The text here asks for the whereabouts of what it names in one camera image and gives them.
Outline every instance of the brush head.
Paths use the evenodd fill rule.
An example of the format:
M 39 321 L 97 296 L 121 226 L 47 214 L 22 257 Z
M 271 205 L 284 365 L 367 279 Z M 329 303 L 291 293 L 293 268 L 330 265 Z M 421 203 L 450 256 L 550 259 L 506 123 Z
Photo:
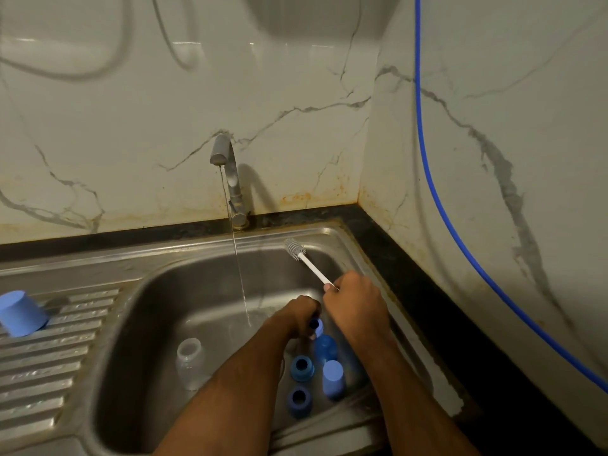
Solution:
M 287 253 L 291 254 L 291 257 L 293 257 L 293 259 L 295 259 L 296 261 L 300 260 L 300 256 L 298 256 L 298 254 L 300 254 L 300 253 L 306 254 L 306 250 L 304 249 L 304 246 L 300 245 L 293 238 L 286 238 L 283 243 L 285 245 L 285 249 L 287 250 Z

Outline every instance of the person's right arm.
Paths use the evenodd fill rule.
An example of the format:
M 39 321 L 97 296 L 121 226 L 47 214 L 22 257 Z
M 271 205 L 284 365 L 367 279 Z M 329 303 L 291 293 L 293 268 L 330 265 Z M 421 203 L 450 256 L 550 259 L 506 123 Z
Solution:
M 349 272 L 325 284 L 325 308 L 361 360 L 380 400 L 395 455 L 478 455 L 403 358 L 380 290 Z

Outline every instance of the person's left hand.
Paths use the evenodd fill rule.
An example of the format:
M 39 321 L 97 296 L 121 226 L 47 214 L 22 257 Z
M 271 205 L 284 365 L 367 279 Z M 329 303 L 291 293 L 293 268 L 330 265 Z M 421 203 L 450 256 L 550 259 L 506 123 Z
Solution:
M 280 319 L 290 327 L 290 336 L 308 337 L 314 330 L 308 326 L 310 319 L 321 313 L 321 304 L 310 296 L 298 296 L 278 310 L 271 318 Z

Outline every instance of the faucet spout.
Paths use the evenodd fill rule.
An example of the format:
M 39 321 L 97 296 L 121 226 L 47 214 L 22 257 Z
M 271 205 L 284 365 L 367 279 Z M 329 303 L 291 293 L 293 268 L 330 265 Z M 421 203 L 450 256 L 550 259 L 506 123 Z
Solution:
M 249 220 L 247 219 L 248 211 L 243 203 L 243 194 L 241 193 L 241 184 L 238 179 L 237 161 L 234 158 L 232 142 L 225 134 L 220 134 L 215 138 L 209 162 L 217 167 L 224 167 L 228 192 L 230 194 L 230 201 L 228 203 L 232 215 L 230 218 L 232 229 L 245 229 L 249 225 Z

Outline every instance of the black countertop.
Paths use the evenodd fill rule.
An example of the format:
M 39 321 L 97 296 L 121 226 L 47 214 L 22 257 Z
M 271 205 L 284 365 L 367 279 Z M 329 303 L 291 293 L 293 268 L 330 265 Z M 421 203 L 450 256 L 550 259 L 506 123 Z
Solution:
M 339 219 L 390 286 L 465 399 L 458 425 L 482 454 L 600 454 L 363 209 L 330 206 L 251 217 L 251 228 Z M 226 219 L 0 245 L 0 261 L 229 233 Z M 390 450 L 381 452 L 390 454 Z

